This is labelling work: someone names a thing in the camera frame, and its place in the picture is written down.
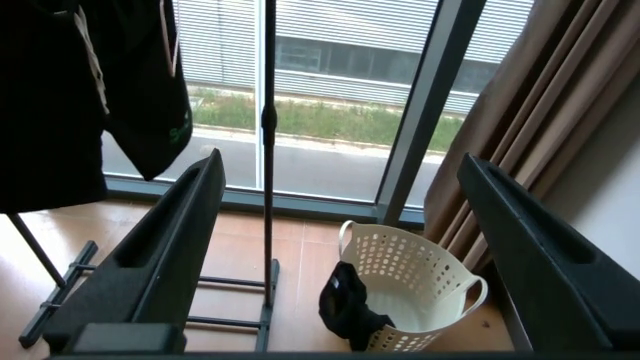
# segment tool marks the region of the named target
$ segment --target brown curtain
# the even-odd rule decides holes
[[[456,172],[469,152],[541,198],[640,70],[640,1],[538,0],[427,196],[425,237],[469,269],[490,259]]]

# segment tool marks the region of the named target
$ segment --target white plastic basket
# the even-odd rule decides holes
[[[351,241],[343,250],[344,234]],[[368,351],[419,351],[443,330],[480,306],[487,282],[473,275],[448,251],[407,231],[347,221],[340,229],[340,259],[353,264],[367,286],[367,305],[389,315],[369,339]],[[467,290],[482,284],[478,300],[464,310]]]

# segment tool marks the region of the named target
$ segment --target building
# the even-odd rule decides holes
[[[251,90],[256,1],[180,0],[192,83]],[[533,0],[487,0],[445,112],[466,114],[520,34]],[[276,92],[404,106],[437,0],[278,0]]]

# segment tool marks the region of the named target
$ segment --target white wall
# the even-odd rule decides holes
[[[544,203],[640,279],[640,76]]]

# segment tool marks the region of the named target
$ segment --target tile floor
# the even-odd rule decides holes
[[[149,205],[102,202],[22,214],[59,271],[64,272],[84,246],[94,240],[99,263],[148,211]],[[281,273],[276,297],[270,351],[348,351],[348,345],[325,329],[317,315],[320,289],[338,261],[340,224],[277,219],[273,254]],[[218,216],[202,274],[262,279],[262,218],[222,213]],[[48,354],[40,340],[28,350],[17,338],[53,288],[52,280],[26,243],[0,215],[0,357],[41,359]],[[199,287],[192,315],[257,320],[262,295],[229,291],[224,287]],[[252,351],[252,332],[221,332],[207,326],[188,326],[187,350]],[[511,350],[499,311],[490,303],[456,324],[429,351]]]

